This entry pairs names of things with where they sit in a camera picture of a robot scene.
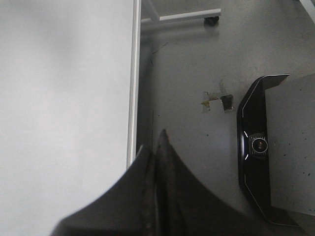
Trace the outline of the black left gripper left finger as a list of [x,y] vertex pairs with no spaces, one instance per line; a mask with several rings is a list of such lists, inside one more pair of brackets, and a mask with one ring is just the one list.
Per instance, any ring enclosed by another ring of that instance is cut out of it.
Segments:
[[155,156],[142,146],[125,174],[101,197],[62,219],[53,236],[154,236]]

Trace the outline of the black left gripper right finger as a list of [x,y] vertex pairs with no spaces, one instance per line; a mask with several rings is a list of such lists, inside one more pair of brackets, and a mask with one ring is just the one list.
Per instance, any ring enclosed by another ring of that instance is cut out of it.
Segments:
[[163,236],[305,236],[300,227],[269,224],[232,208],[185,165],[162,130],[156,150],[157,205]]

